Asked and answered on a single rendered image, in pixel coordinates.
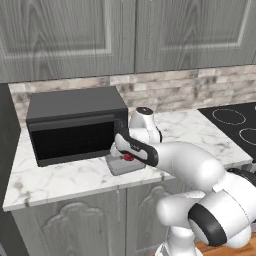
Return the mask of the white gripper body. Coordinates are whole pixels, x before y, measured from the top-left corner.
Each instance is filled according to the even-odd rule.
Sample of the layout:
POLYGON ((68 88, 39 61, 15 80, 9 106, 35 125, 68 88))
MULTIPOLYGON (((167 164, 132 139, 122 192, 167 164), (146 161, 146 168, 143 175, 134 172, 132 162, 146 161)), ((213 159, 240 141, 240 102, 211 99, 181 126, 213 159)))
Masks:
POLYGON ((118 151, 118 149, 116 148, 116 145, 115 145, 115 144, 112 144, 112 146, 111 146, 111 148, 110 148, 110 154, 111 154, 113 157, 120 157, 120 158, 123 157, 123 154, 118 151))

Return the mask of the grey tupperware container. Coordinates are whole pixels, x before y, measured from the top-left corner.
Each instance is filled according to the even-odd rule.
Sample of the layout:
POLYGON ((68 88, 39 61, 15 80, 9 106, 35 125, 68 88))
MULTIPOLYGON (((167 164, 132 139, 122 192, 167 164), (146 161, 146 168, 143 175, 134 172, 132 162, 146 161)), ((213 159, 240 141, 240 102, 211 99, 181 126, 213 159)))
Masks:
POLYGON ((107 155, 105 160, 111 174, 114 176, 134 172, 146 167, 144 163, 141 163, 137 159, 126 161, 121 157, 113 157, 112 155, 107 155))

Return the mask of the black microwave door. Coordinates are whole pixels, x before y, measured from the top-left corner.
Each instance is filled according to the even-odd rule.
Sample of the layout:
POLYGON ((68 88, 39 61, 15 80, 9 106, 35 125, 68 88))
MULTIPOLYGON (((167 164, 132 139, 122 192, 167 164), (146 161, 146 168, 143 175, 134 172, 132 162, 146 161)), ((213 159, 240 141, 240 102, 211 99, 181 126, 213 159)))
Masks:
POLYGON ((102 157, 114 140, 114 116, 101 115, 28 126, 39 167, 102 157))

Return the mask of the black microwave oven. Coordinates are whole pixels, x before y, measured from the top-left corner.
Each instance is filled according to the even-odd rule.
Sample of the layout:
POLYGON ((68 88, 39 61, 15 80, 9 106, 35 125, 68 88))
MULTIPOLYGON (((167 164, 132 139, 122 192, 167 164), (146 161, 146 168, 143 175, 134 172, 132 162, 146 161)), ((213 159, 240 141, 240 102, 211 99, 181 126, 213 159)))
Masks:
POLYGON ((26 125, 101 115, 114 116, 114 137, 128 125, 128 107, 114 86, 35 93, 26 125))

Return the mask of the grey base cupboard door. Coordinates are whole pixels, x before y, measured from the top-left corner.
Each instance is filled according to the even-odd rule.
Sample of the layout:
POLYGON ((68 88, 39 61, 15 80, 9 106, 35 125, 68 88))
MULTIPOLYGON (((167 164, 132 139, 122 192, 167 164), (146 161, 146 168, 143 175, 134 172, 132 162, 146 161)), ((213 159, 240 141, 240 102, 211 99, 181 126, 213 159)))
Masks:
POLYGON ((124 190, 26 207, 12 215, 29 256, 125 256, 124 190))
POLYGON ((177 179, 127 189, 126 256, 155 253, 167 232, 157 218, 157 202, 181 191, 182 184, 177 179))

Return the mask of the dark grey fridge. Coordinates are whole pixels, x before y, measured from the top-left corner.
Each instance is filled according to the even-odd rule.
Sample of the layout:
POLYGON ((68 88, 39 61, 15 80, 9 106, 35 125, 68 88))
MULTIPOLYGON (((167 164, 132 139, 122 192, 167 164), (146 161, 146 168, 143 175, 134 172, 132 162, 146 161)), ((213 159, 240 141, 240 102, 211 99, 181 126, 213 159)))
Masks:
POLYGON ((3 211, 20 131, 9 87, 0 84, 0 256, 29 256, 12 214, 3 211))

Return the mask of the black hob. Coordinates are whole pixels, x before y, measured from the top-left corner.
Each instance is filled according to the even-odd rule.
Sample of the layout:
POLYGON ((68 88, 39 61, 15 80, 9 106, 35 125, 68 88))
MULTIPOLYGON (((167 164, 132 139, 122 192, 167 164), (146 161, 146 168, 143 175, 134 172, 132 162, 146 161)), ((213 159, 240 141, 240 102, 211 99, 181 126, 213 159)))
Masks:
POLYGON ((199 112, 256 163, 256 102, 200 108, 199 112))

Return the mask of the grey wall cupboard door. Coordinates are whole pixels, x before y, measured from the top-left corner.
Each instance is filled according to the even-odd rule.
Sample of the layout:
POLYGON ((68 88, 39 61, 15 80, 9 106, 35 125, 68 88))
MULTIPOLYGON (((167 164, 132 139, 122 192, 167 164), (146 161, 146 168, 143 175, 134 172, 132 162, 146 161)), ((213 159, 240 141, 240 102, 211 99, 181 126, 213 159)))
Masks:
POLYGON ((136 0, 0 0, 0 82, 134 71, 136 0))
POLYGON ((137 73, 256 63, 256 0, 137 0, 137 73))

